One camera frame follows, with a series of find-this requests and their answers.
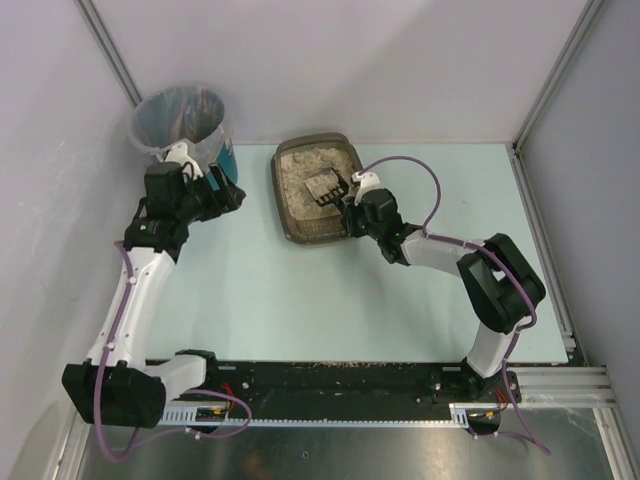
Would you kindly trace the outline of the black litter scoop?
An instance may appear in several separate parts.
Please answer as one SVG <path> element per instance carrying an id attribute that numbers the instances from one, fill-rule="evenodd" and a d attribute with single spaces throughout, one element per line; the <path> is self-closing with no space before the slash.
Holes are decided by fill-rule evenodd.
<path id="1" fill-rule="evenodd" d="M 303 181 L 319 207 L 336 204 L 350 190 L 348 182 L 333 168 L 326 168 Z"/>

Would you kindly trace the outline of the brown litter box tray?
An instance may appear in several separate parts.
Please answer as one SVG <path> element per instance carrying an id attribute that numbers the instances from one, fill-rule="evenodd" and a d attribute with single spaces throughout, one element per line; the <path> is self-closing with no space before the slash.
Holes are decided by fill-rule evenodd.
<path id="1" fill-rule="evenodd" d="M 355 193 L 350 180 L 361 169 L 355 148 L 338 132 L 281 143 L 272 157 L 271 173 L 285 238 L 307 246 L 345 240 L 336 201 Z"/>

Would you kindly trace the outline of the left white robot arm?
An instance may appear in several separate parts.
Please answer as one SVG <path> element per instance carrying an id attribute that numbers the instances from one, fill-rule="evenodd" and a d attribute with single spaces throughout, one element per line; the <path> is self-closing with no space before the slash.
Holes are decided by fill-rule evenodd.
<path id="1" fill-rule="evenodd" d="M 94 425 L 155 427 L 165 406 L 213 376 L 214 353 L 186 349 L 148 365 L 148 333 L 164 287 L 195 222 L 240 208 L 246 194 L 217 164 L 200 175 L 192 162 L 153 164 L 145 194 L 117 247 L 123 265 L 94 345 L 68 364 L 62 385 L 81 418 Z"/>

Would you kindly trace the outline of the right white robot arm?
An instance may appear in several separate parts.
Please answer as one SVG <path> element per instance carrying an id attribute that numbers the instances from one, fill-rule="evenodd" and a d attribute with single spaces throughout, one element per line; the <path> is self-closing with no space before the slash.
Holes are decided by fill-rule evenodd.
<path id="1" fill-rule="evenodd" d="M 546 290 L 506 234 L 479 241 L 438 235 L 404 221 L 393 194 L 373 189 L 336 202 L 349 236 L 369 237 L 390 264 L 426 267 L 461 279 L 479 320 L 460 367 L 460 389 L 478 398 L 499 379 L 522 331 L 537 323 Z"/>

